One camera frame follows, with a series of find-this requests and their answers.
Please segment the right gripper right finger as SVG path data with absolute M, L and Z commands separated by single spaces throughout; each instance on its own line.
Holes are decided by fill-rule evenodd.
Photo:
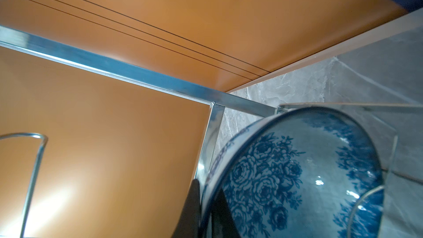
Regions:
M 211 210 L 211 234 L 213 238 L 241 238 L 223 190 L 218 192 Z

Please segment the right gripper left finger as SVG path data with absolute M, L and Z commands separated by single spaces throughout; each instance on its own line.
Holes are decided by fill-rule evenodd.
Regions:
M 200 183 L 197 179 L 191 182 L 178 224 L 172 238 L 197 238 L 200 221 Z

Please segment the blue floral white bowl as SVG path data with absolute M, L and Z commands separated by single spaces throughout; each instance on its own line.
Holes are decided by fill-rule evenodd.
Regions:
M 202 194 L 201 234 L 223 190 L 241 238 L 375 238 L 383 176 L 375 145 L 349 115 L 293 110 L 242 129 L 217 154 Z

